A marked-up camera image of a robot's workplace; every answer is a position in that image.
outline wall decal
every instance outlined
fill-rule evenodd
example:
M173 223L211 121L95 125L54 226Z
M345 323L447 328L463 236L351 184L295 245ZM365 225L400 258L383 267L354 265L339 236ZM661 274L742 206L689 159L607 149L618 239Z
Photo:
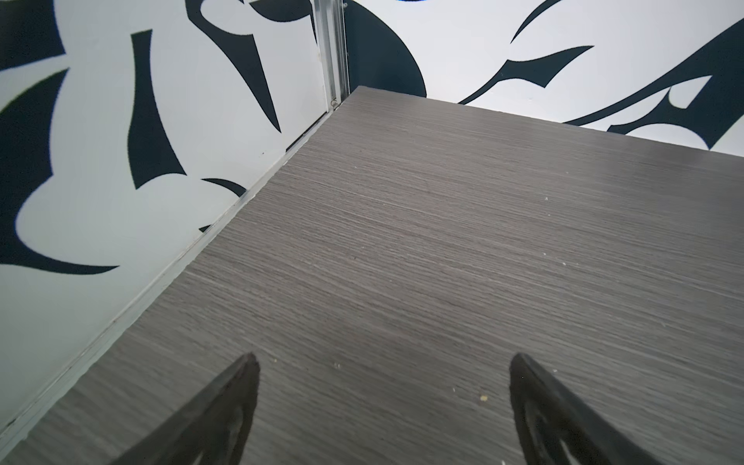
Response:
M225 189L232 190L233 193L238 197L246 193L245 187L237 184L236 182L228 181L227 179L206 178L206 179L202 179L202 181L211 182L212 184L222 186Z
M135 102L129 124L127 150L135 188L164 174L186 174L170 146L155 104L150 74L150 39L153 30L132 34L135 55Z
M344 10L349 86L426 97L421 70L402 40L372 12L347 1Z
M514 34L514 37L512 37L511 42L514 42L514 39L519 35L520 32L522 32L522 29L526 28L527 25L529 25L532 21L537 19L537 16L540 16L542 12L547 10L548 8L552 7L556 3L558 3L560 0L545 0L543 3L539 4L537 8L532 10L532 13L527 17L526 20L522 22L522 24L519 26L519 29L516 30L516 33Z
M0 71L63 55L52 0L0 1Z
M0 113L0 263L54 273L96 275L116 266L90 266L46 257L27 247L16 233L26 199L52 176L49 159L51 116L67 70L27 89Z
M562 69L591 47L592 45L584 45L582 47L569 48L568 50L559 51L546 57L528 61L507 60L487 83L459 103L465 105L472 102L485 94L496 83L500 83L503 80L523 79L545 88Z
M256 10L256 13L276 22L297 21L309 16L312 24L312 35L315 36L315 17L312 15L310 0L255 0L250 5Z
M263 65L258 55L256 41L253 34L239 36L223 31L213 25L202 15L202 3L204 0L185 0L186 14L189 20L197 26L201 32L207 35L212 42L225 54L240 73L240 76L253 92L253 96L260 105L263 113L272 122L277 131L281 132L279 120L277 119L274 101L269 92L269 84L263 73Z
M632 123L611 126L610 130L625 134L645 124L675 124L695 132L710 148L744 115L744 19L633 95L566 123L589 124L662 89L706 76L711 78L686 109L674 107L667 96L648 115Z

